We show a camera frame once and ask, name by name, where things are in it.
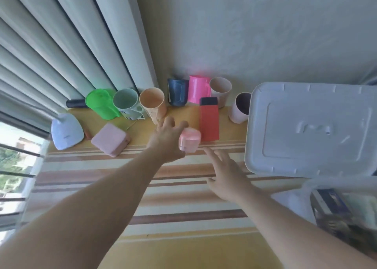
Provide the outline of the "black and white small box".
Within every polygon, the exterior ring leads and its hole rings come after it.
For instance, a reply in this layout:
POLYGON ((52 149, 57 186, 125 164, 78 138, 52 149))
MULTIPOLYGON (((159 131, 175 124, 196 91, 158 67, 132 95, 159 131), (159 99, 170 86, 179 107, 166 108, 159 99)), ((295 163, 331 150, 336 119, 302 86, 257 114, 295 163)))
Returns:
POLYGON ((149 117, 141 105, 127 109, 119 109, 119 111, 128 120, 144 120, 149 117))

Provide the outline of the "white lamp base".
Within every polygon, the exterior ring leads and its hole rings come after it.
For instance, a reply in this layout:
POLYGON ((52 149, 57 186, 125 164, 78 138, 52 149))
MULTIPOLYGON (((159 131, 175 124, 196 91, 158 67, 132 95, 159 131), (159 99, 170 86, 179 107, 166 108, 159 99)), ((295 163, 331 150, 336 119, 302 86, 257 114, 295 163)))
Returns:
POLYGON ((51 136, 56 149, 62 151, 82 142, 84 131, 73 114, 62 113, 52 120, 51 136))

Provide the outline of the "red bottle with black cap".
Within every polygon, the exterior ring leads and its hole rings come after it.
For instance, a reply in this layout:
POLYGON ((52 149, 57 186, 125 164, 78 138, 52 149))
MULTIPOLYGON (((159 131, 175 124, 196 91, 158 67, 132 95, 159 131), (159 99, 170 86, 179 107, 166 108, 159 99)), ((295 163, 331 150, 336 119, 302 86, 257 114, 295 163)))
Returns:
POLYGON ((203 97, 199 102, 199 130, 202 142, 219 140, 219 109, 217 97, 203 97))

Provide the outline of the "pale grey curtain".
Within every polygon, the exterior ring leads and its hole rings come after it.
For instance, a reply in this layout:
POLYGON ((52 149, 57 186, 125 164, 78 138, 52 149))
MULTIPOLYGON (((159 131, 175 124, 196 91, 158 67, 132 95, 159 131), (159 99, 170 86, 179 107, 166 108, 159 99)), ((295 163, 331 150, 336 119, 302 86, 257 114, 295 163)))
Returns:
POLYGON ((49 133, 68 100, 154 86, 137 0, 0 0, 0 120, 49 133))

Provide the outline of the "dark blue printed box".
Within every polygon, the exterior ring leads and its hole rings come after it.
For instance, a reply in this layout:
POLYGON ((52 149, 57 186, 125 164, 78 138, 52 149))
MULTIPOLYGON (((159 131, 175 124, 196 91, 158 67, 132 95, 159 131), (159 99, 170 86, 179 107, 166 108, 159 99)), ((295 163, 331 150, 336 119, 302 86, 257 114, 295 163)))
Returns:
POLYGON ((319 228, 339 239, 348 237, 353 213, 335 189, 314 190, 310 202, 319 228))

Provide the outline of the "peach plastic cup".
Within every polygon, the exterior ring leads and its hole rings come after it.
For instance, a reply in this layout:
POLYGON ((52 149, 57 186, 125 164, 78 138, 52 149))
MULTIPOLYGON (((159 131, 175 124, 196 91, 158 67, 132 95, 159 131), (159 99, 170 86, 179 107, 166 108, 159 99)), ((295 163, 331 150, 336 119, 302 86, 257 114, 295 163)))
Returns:
POLYGON ((167 113, 165 95, 159 88, 153 87, 142 91, 139 96, 139 102, 154 124, 158 124, 167 113))

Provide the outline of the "small pink plastic cup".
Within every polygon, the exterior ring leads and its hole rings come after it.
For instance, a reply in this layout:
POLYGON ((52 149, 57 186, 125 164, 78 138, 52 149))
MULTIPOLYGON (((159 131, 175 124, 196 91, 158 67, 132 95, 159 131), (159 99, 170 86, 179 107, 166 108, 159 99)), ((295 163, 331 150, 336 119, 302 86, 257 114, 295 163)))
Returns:
POLYGON ((178 147, 185 153, 195 153, 201 142, 201 133, 199 130, 187 127, 180 137, 178 147))

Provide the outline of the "window with bars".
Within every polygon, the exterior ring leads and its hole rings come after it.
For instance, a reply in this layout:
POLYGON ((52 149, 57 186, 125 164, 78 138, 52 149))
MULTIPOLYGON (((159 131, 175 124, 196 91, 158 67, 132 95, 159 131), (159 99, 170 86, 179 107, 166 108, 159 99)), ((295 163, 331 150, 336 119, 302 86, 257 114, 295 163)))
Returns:
POLYGON ((0 245, 20 227, 49 144, 0 122, 0 245))

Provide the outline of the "striped yellow tablecloth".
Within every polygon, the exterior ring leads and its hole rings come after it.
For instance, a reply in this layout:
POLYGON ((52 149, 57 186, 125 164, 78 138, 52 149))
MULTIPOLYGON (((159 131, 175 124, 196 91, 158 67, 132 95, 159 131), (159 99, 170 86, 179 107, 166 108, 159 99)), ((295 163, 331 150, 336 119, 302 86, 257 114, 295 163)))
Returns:
MULTIPOLYGON (((208 187, 215 172, 204 147, 227 152, 249 180, 270 194, 300 188, 304 178, 251 173, 245 166, 247 122, 233 123, 228 108, 219 109, 219 140, 202 142, 195 153, 167 163, 156 173, 120 242, 163 241, 247 234, 254 224, 237 205, 221 200, 208 187)), ((88 109, 71 110, 83 128, 97 134, 111 123, 131 136, 116 157, 103 153, 89 141, 59 151, 51 143, 28 198, 20 226, 25 226, 69 195, 111 174, 145 149, 155 124, 150 118, 101 119, 88 109)))

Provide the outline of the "pale green plastic cup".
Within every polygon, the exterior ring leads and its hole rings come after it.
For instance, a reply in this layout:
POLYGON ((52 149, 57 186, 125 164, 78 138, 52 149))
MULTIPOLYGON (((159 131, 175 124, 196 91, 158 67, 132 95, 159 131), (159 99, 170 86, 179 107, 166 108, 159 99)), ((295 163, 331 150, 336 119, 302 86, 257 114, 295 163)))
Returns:
POLYGON ((117 91, 112 101, 117 109, 127 109, 141 105, 138 93, 132 88, 117 91))

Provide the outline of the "white plastic container lid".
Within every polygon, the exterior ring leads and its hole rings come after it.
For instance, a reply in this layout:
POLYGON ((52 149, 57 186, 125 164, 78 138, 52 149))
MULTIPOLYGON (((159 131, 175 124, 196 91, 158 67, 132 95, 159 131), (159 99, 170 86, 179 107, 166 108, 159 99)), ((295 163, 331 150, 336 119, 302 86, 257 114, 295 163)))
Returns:
POLYGON ((377 86, 266 82, 251 95, 244 162, 258 175, 371 176, 377 86))

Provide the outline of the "green plastic jug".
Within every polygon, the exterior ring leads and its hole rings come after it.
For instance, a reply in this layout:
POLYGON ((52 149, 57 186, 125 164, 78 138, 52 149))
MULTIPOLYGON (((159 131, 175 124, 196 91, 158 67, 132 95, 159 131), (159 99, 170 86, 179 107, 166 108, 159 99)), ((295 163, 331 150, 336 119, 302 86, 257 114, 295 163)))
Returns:
POLYGON ((113 103, 115 94, 116 91, 112 89, 95 89, 86 96, 86 106, 104 120, 121 117, 120 111, 113 103))

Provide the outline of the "pink square plastic box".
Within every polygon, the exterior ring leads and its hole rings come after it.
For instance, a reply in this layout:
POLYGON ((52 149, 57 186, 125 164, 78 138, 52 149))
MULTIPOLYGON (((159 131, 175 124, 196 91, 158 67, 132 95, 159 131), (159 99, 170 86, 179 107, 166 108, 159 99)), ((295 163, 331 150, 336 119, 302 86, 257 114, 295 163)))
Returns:
POLYGON ((113 158, 120 155, 130 141, 130 134, 111 123, 105 124, 91 139, 93 146, 113 158))

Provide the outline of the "beige plastic cup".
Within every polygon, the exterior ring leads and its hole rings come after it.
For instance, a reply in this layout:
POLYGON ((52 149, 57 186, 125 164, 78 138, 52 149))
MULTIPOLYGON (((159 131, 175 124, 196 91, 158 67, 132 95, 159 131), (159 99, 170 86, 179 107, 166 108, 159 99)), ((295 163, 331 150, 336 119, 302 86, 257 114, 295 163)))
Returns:
POLYGON ((223 108, 226 105, 227 98, 232 90, 232 83, 223 77, 214 77, 209 82, 211 97, 216 97, 218 100, 218 108, 223 108))

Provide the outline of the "person's right hand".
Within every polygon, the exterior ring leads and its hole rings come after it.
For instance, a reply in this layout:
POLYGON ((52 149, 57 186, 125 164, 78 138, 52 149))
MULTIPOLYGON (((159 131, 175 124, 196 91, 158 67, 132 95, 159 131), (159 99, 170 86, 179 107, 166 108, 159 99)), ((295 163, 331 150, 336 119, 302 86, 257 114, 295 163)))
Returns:
POLYGON ((218 189, 211 189, 222 200, 239 204, 257 192, 238 164, 224 150, 204 149, 214 168, 218 189))

